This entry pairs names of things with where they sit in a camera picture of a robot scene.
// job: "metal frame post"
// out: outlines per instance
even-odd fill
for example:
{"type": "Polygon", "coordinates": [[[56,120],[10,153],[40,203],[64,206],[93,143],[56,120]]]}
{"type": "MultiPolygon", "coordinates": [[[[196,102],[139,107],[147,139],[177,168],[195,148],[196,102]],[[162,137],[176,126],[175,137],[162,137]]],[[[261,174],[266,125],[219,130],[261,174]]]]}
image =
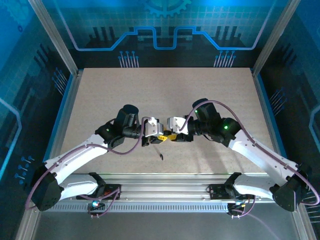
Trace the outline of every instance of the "metal frame post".
{"type": "Polygon", "coordinates": [[[46,33],[48,34],[49,38],[51,39],[53,45],[57,49],[59,55],[64,61],[64,64],[69,69],[72,76],[76,77],[78,73],[77,65],[73,60],[67,46],[65,45],[43,2],[41,0],[28,1],[38,19],[40,20],[42,26],[44,27],[46,33]]]}
{"type": "Polygon", "coordinates": [[[257,58],[253,66],[252,72],[254,77],[258,76],[258,74],[260,73],[262,67],[266,63],[276,43],[278,42],[281,35],[284,33],[284,30],[288,22],[290,21],[292,15],[295,13],[300,1],[301,0],[288,0],[287,5],[282,11],[281,16],[276,22],[268,40],[266,41],[259,57],[257,58]]]}

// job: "glass panel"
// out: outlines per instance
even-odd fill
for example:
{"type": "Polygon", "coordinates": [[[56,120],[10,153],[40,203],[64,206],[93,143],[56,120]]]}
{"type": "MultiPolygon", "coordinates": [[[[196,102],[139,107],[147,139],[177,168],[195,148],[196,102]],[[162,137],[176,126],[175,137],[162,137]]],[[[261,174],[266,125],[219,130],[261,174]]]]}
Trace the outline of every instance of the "glass panel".
{"type": "Polygon", "coordinates": [[[0,239],[14,239],[70,73],[28,1],[0,1],[0,239]]]}
{"type": "MultiPolygon", "coordinates": [[[[320,2],[302,0],[261,71],[289,159],[312,167],[320,191],[320,2]]],[[[310,194],[307,201],[314,201],[310,194]]],[[[307,207],[320,232],[320,206],[307,207]]]]}
{"type": "Polygon", "coordinates": [[[253,67],[286,0],[44,0],[79,68],[253,67]]]}

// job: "gear graphic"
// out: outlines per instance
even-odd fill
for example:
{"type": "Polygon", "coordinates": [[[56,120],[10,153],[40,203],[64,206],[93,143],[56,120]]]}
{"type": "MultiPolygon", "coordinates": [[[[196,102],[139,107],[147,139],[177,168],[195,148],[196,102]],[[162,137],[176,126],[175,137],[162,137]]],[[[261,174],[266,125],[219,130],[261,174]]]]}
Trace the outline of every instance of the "gear graphic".
{"type": "Polygon", "coordinates": [[[150,14],[164,18],[174,14],[180,14],[181,10],[186,10],[187,4],[191,4],[191,0],[143,0],[144,9],[150,14]]]}
{"type": "Polygon", "coordinates": [[[29,15],[28,4],[27,0],[0,0],[0,7],[6,7],[10,16],[21,26],[29,15]]]}

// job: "enclosure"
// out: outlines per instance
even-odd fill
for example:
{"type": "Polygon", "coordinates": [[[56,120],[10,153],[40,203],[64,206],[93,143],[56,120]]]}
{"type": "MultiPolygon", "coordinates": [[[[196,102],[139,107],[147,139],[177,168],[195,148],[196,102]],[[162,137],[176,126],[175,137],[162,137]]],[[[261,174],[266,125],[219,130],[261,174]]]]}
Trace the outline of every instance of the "enclosure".
{"type": "Polygon", "coordinates": [[[319,12],[317,0],[0,0],[0,238],[318,239],[318,205],[288,212],[261,199],[240,220],[210,210],[227,203],[210,201],[208,184],[265,173],[204,137],[160,144],[163,161],[138,147],[79,168],[123,184],[101,219],[75,198],[25,210],[23,186],[30,164],[79,145],[125,104],[165,123],[208,98],[310,165],[320,191],[319,12]]]}

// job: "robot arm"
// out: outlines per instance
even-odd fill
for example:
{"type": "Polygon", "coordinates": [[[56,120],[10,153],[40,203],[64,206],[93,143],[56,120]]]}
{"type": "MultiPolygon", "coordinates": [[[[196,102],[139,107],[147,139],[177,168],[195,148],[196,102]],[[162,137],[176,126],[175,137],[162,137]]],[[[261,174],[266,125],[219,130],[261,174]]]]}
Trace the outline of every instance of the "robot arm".
{"type": "Polygon", "coordinates": [[[122,144],[125,138],[147,141],[150,137],[164,134],[163,125],[154,117],[142,118],[144,120],[142,127],[139,123],[138,112],[135,106],[125,105],[115,119],[99,127],[83,143],[43,164],[33,164],[29,170],[29,178],[25,179],[23,187],[28,194],[35,188],[31,199],[37,208],[45,211],[65,198],[79,195],[98,198],[119,188],[119,184],[107,185],[94,172],[85,176],[71,174],[96,157],[109,151],[114,152],[113,148],[122,144]]]}
{"type": "MultiPolygon", "coordinates": [[[[200,99],[192,106],[196,108],[205,101],[208,99],[200,99]]],[[[255,195],[273,199],[288,211],[296,210],[309,189],[292,170],[308,179],[311,176],[309,166],[297,165],[264,146],[251,135],[248,137],[237,121],[232,118],[221,118],[212,102],[204,103],[194,112],[196,120],[187,116],[168,118],[167,127],[177,134],[178,142],[192,142],[193,136],[208,135],[212,141],[221,143],[248,158],[269,176],[266,179],[235,172],[225,183],[225,190],[230,196],[255,195]]]]}

